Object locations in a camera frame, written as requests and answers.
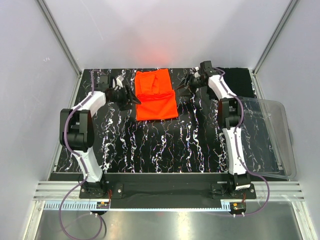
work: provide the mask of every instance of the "transparent plastic container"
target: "transparent plastic container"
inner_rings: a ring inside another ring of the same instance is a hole
[[[272,100],[243,97],[241,101],[241,140],[248,169],[263,176],[293,179],[297,171],[285,107]]]

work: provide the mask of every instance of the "white wall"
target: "white wall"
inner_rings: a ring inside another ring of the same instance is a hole
[[[76,74],[35,0],[0,3],[0,239],[21,239]]]
[[[81,68],[253,68],[290,0],[46,0]]]
[[[304,197],[320,236],[320,2],[300,1],[258,80],[264,97],[284,104]]]

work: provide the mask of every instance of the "folded orange cloth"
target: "folded orange cloth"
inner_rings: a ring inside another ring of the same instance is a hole
[[[141,101],[140,105],[136,105],[138,121],[178,117],[176,94],[171,86],[168,69],[138,71],[134,85],[135,95]]]

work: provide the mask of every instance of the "cable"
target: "cable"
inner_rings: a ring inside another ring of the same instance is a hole
[[[81,186],[84,182],[87,181],[87,179],[88,179],[88,169],[87,169],[87,166],[86,166],[85,161],[83,160],[82,156],[81,156],[79,153],[77,153],[77,152],[75,152],[75,151],[73,151],[73,150],[71,149],[71,147],[70,147],[70,145],[69,145],[69,143],[68,143],[67,130],[68,130],[68,126],[69,126],[70,119],[71,119],[72,116],[75,114],[75,112],[76,112],[78,109],[80,109],[86,102],[88,102],[88,101],[92,98],[92,96],[94,95],[94,92],[95,92],[94,72],[99,72],[99,73],[101,73],[101,74],[104,74],[103,72],[101,72],[101,71],[99,71],[99,70],[91,70],[91,71],[90,71],[90,76],[91,76],[91,93],[89,93],[88,96],[87,96],[84,100],[82,100],[82,101],[71,111],[71,113],[69,114],[69,116],[67,117],[67,119],[66,119],[66,121],[65,121],[64,132],[63,132],[63,139],[64,139],[65,147],[66,147],[73,155],[77,156],[77,157],[80,159],[80,162],[81,162],[81,164],[83,165],[84,176],[85,176],[85,178],[82,180],[82,182],[78,182],[78,184],[77,184],[76,186],[74,186],[73,188],[71,188],[71,190],[68,191],[68,193],[63,197],[63,199],[62,199],[62,201],[61,201],[61,204],[60,204],[60,207],[59,207],[59,211],[58,211],[59,223],[60,223],[60,227],[61,227],[63,233],[64,233],[67,237],[69,237],[70,239],[73,239],[73,240],[84,240],[84,239],[80,239],[80,238],[73,237],[73,236],[71,236],[71,235],[67,232],[66,228],[65,228],[64,225],[63,225],[62,217],[61,217],[62,206],[63,206],[65,200],[67,199],[67,197],[68,197],[77,187]],[[102,226],[103,226],[103,221],[104,221],[104,220],[103,220],[103,218],[102,218],[100,215],[98,215],[98,214],[95,214],[95,216],[98,217],[99,220],[100,220],[100,228],[99,228],[99,230],[98,230],[98,232],[97,232],[96,235],[94,235],[93,237],[88,238],[88,239],[86,239],[86,240],[94,240],[94,239],[96,239],[96,238],[98,237],[98,235],[101,233]]]
[[[220,81],[222,87],[224,88],[224,90],[225,90],[226,92],[228,92],[226,86],[225,86],[224,83],[221,81],[222,77],[226,74],[226,72],[223,71],[223,70],[221,70],[221,69],[219,69],[219,68],[216,68],[216,67],[214,67],[214,69],[215,69],[215,70],[218,70],[218,71],[221,73],[220,78],[219,78],[219,81]],[[256,177],[262,179],[262,180],[265,182],[266,188],[267,188],[267,191],[268,191],[267,196],[266,196],[266,200],[265,200],[264,204],[262,205],[262,207],[260,207],[258,210],[254,211],[254,212],[250,212],[250,213],[247,213],[247,214],[246,214],[246,216],[251,216],[251,215],[254,215],[254,214],[257,214],[257,213],[261,212],[261,211],[266,207],[266,205],[268,204],[268,201],[269,201],[269,198],[270,198],[270,187],[269,187],[268,181],[267,181],[263,176],[261,176],[260,174],[250,171],[250,170],[247,168],[247,166],[244,164],[244,162],[242,161],[242,159],[241,159],[241,157],[240,157],[240,151],[239,151],[239,148],[238,148],[238,140],[237,140],[237,132],[236,132],[237,130],[236,130],[236,129],[237,129],[238,127],[240,127],[241,124],[242,124],[243,121],[244,121],[244,117],[245,117],[244,112],[245,112],[245,110],[244,110],[244,105],[242,104],[241,100],[240,100],[236,95],[233,95],[233,94],[230,94],[230,93],[228,93],[228,95],[231,96],[231,97],[233,97],[233,98],[235,98],[235,99],[238,101],[238,103],[240,104],[240,108],[241,108],[241,117],[240,117],[239,123],[238,123],[237,126],[234,128],[234,132],[233,132],[233,133],[234,133],[234,139],[235,139],[235,149],[236,149],[236,154],[237,154],[237,156],[238,156],[238,159],[239,159],[241,165],[244,167],[244,169],[245,169],[250,175],[256,176]]]

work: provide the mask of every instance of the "metal corner post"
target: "metal corner post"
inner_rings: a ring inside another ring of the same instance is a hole
[[[285,25],[287,24],[290,16],[292,15],[294,10],[296,9],[296,6],[298,5],[299,2],[300,2],[300,0],[291,0],[290,3],[288,4],[288,6],[286,7],[278,25],[276,26],[269,42],[267,43],[267,45],[265,47],[261,57],[259,58],[257,64],[255,65],[254,69],[252,70],[255,75],[260,70],[262,64],[266,60],[269,52],[271,51],[272,47],[274,46],[275,42],[277,41],[278,37],[280,36],[280,33],[283,31]]]
[[[54,36],[56,37],[57,41],[59,42],[66,58],[70,62],[73,70],[75,71],[76,75],[79,77],[82,70],[79,68],[75,58],[73,57],[65,39],[63,38],[58,25],[56,24],[56,21],[54,20],[45,0],[35,0],[35,2],[38,4],[40,10],[42,11],[45,19],[47,20]]]

